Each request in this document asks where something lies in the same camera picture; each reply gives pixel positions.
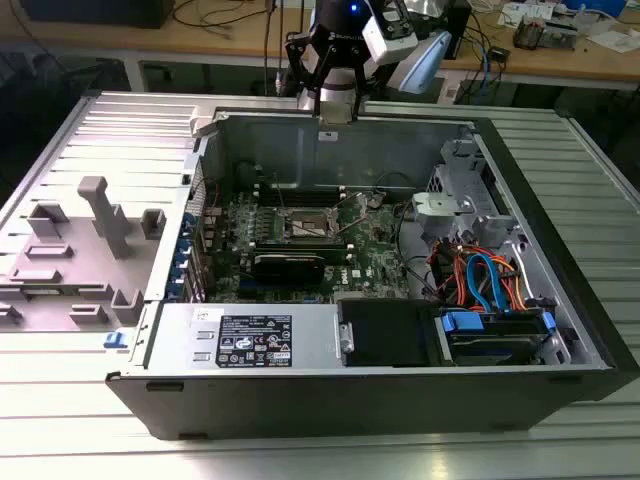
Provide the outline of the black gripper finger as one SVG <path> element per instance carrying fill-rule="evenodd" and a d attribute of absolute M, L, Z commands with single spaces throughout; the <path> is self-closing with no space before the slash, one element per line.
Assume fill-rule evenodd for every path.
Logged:
<path fill-rule="evenodd" d="M 298 85 L 307 93 L 313 94 L 313 115 L 320 114 L 321 89 L 327 79 L 335 60 L 335 44 L 330 41 L 330 33 L 311 31 L 310 33 L 288 33 L 285 50 L 290 70 Z M 312 71 L 303 63 L 302 56 L 308 48 L 317 55 L 317 62 Z"/>
<path fill-rule="evenodd" d="M 369 54 L 362 48 L 349 48 L 345 57 L 344 84 L 352 91 L 351 120 L 358 118 L 361 103 L 368 92 L 369 84 L 365 73 L 365 64 Z"/>

